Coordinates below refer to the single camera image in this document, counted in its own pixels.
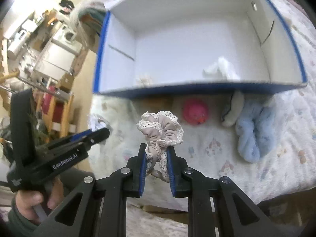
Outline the person left hand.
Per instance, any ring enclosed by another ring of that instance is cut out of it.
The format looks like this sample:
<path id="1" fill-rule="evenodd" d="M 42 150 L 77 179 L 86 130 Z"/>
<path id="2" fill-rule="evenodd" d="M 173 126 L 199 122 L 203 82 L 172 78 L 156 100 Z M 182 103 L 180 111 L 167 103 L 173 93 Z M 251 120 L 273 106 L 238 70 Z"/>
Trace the person left hand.
<path id="1" fill-rule="evenodd" d="M 64 199 L 64 188 L 59 177 L 53 180 L 53 188 L 47 201 L 47 207 L 54 210 Z M 16 207 L 19 213 L 35 224 L 39 224 L 40 218 L 33 209 L 34 206 L 44 202 L 43 195 L 36 190 L 19 190 L 15 197 Z"/>

